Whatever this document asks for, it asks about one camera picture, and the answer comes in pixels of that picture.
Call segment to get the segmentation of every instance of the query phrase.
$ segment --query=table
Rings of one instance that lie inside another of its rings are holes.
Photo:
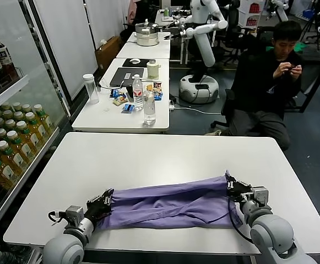
[[[301,53],[297,53],[303,60],[304,66],[306,65],[312,65],[313,67],[319,66],[320,67],[320,50],[318,51],[314,47],[306,47],[303,49]],[[315,81],[312,83],[312,85],[307,89],[304,94],[306,95],[306,99],[304,100],[303,104],[301,106],[296,107],[288,107],[287,109],[292,110],[299,110],[300,113],[303,113],[307,106],[309,105],[310,101],[312,100],[314,94],[318,90],[320,86],[320,72],[317,76],[315,76]]]
[[[162,18],[164,17],[164,14],[161,13],[165,11],[164,9],[160,9],[158,10],[158,12],[156,13],[156,19],[155,19],[155,23],[158,24],[159,26],[168,26],[171,23],[173,23],[174,20],[171,21],[162,21]]]
[[[171,40],[165,40],[169,32],[159,32],[160,43],[155,46],[140,46],[136,43],[135,32],[118,53],[117,58],[169,59]]]
[[[126,59],[114,59],[107,69],[103,79],[109,85],[116,70],[123,65]],[[156,123],[152,126],[146,126],[144,122],[143,111],[133,111],[131,114],[121,113],[123,105],[115,106],[110,98],[111,90],[101,88],[98,92],[100,102],[85,104],[82,111],[75,119],[72,127],[74,131],[86,132],[107,132],[107,133],[160,133],[166,131],[170,126],[169,110],[169,60],[157,59],[161,68],[159,69],[159,81],[162,82],[162,91],[164,93],[161,101],[156,101]],[[145,68],[144,77],[148,75]]]
[[[117,163],[120,160],[124,169]],[[64,228],[64,224],[51,226],[48,212],[70,205],[85,210],[86,201],[107,188],[185,183],[221,176],[225,169],[243,182],[265,186],[273,212],[291,223],[304,251],[320,254],[320,216],[276,141],[269,137],[68,133],[10,224],[4,241],[44,246]],[[241,230],[248,234],[246,225]],[[258,253],[230,228],[96,231],[86,250],[95,254]]]

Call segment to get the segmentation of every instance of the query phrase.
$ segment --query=white robot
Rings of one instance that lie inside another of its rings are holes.
[[[223,17],[216,0],[192,0],[192,15],[187,18],[181,18],[174,25],[183,26],[193,23],[195,28],[189,27],[182,30],[179,35],[184,39],[195,38],[203,62],[206,67],[212,67],[215,64],[214,53],[211,49],[208,33],[214,30],[225,29],[228,25]],[[213,24],[207,24],[209,15],[219,19]],[[189,103],[209,103],[215,101],[219,95],[219,84],[211,76],[200,76],[199,80],[193,78],[193,75],[187,75],[181,79],[180,98]]]
[[[273,10],[271,14],[267,17],[267,19],[270,19],[271,17],[277,15],[280,21],[288,21],[288,17],[285,12],[285,10],[287,10],[289,7],[288,3],[289,0],[285,0],[284,2],[280,0],[271,0]]]
[[[269,191],[265,187],[252,187],[237,181],[229,172],[227,180],[227,207],[232,225],[246,240],[254,243],[268,264],[316,264],[306,255],[294,237],[289,222],[272,213],[268,206]],[[62,219],[68,225],[64,234],[51,239],[44,247],[44,264],[80,264],[84,257],[84,246],[90,241],[98,221],[111,213],[113,190],[86,203],[88,210],[70,206],[65,212],[53,211],[48,217],[55,223]],[[239,203],[245,222],[251,227],[251,238],[245,237],[235,226],[231,216],[230,201]]]

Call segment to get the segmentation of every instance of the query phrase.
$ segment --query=cardboard box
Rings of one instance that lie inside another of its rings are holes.
[[[113,59],[121,50],[121,38],[116,36],[110,38],[106,44],[95,51],[96,61],[100,69],[101,76],[107,71]]]

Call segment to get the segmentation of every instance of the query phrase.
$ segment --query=laptop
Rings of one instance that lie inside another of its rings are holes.
[[[110,87],[120,87],[122,81],[124,81],[122,86],[132,86],[134,81],[133,76],[139,74],[142,78],[143,73],[143,68],[118,68],[110,82]]]

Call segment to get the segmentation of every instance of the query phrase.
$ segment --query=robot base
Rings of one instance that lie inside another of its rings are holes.
[[[188,103],[211,103],[219,97],[219,84],[211,76],[204,75],[201,82],[191,82],[193,75],[184,76],[180,83],[180,99]]]

